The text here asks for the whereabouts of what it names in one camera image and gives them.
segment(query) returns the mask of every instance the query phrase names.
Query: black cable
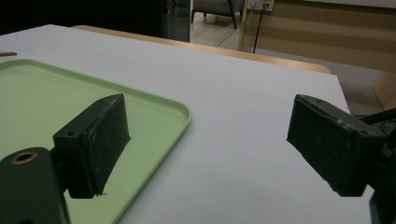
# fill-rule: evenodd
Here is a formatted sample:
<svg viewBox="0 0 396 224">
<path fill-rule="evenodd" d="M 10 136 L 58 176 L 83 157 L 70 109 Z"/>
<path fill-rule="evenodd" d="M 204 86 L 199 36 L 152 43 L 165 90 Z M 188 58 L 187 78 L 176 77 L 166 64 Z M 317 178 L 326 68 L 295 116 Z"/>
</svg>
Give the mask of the black cable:
<svg viewBox="0 0 396 224">
<path fill-rule="evenodd" d="M 267 7 L 268 4 L 262 4 L 262 12 L 260 14 L 259 27 L 257 27 L 256 39 L 254 40 L 253 53 L 256 53 L 257 39 L 259 38 L 260 25 L 262 24 L 262 15 L 264 15 L 264 12 L 267 9 Z"/>
</svg>

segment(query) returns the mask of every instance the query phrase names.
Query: table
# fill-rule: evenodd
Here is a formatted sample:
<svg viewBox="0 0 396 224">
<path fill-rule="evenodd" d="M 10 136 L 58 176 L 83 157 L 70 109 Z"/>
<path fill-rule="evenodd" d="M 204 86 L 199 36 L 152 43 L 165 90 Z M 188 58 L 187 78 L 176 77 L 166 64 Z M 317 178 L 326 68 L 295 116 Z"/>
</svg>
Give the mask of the table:
<svg viewBox="0 0 396 224">
<path fill-rule="evenodd" d="M 120 223 L 370 223 L 367 189 L 340 198 L 287 141 L 295 94 L 347 111 L 336 76 L 54 25 L 0 49 L 187 105 L 190 127 Z"/>
</svg>

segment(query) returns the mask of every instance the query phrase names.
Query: tiled floor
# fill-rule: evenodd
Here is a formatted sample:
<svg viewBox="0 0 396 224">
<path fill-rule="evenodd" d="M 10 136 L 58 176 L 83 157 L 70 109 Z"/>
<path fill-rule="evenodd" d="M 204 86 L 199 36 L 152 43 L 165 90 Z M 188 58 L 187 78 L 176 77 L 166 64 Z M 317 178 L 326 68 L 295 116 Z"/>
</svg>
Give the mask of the tiled floor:
<svg viewBox="0 0 396 224">
<path fill-rule="evenodd" d="M 191 24 L 191 43 L 224 49 L 237 49 L 241 20 L 239 14 L 235 15 L 237 15 L 238 22 L 238 29 L 236 30 L 233 28 L 233 21 L 230 17 L 208 14 L 204 18 L 203 13 L 196 13 L 194 23 Z M 371 87 L 379 73 L 376 70 L 265 49 L 256 49 L 256 53 L 325 65 L 330 68 L 332 74 L 338 76 L 352 115 L 368 115 L 383 111 Z"/>
</svg>

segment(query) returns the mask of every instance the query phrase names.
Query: gray chair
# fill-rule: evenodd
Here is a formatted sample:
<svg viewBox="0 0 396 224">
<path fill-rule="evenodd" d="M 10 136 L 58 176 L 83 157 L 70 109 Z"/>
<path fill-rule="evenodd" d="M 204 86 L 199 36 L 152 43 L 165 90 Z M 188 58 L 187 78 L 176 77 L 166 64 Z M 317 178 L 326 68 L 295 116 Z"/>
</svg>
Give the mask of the gray chair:
<svg viewBox="0 0 396 224">
<path fill-rule="evenodd" d="M 233 18 L 233 28 L 236 29 L 235 13 L 239 12 L 242 18 L 244 0 L 193 0 L 191 23 L 194 22 L 195 12 L 203 12 Z"/>
</svg>

